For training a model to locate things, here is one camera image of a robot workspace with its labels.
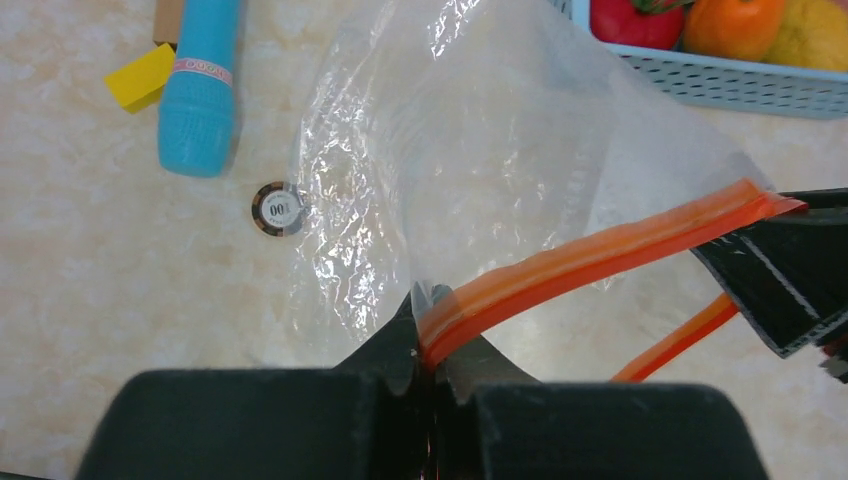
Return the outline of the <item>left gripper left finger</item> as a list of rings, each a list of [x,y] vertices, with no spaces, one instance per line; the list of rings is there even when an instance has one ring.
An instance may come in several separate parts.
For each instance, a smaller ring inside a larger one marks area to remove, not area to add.
[[[81,479],[418,479],[412,303],[326,369],[153,370],[105,412]]]

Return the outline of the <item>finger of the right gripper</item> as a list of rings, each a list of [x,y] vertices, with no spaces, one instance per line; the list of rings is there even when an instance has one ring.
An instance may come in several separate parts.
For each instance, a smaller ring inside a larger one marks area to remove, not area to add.
[[[806,209],[693,249],[765,345],[787,358],[807,345],[847,381],[847,191],[792,193]]]

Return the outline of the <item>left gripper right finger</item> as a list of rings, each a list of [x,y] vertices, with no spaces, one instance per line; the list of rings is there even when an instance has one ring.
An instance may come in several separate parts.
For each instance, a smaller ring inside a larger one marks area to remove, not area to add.
[[[435,370],[439,479],[764,479],[735,405],[650,374],[733,314],[718,299],[611,382],[545,383],[477,337]]]

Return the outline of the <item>clear zip top bag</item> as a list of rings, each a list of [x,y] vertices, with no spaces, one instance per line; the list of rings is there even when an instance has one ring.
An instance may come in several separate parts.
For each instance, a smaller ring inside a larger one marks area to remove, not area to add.
[[[695,248],[806,211],[546,1],[358,2],[290,170],[312,362],[409,299],[428,366],[487,334],[542,377],[638,382],[741,312]]]

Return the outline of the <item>orange green mango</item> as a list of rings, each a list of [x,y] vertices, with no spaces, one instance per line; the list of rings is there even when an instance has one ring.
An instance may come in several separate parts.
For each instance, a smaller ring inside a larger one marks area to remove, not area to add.
[[[783,0],[698,0],[686,16],[682,48],[687,53],[758,62],[774,43],[783,20]]]

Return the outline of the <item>red tomato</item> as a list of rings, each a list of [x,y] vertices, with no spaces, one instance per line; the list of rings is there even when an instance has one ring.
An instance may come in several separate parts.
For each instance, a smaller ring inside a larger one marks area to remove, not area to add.
[[[684,28],[688,1],[591,0],[589,26],[600,41],[671,50]]]

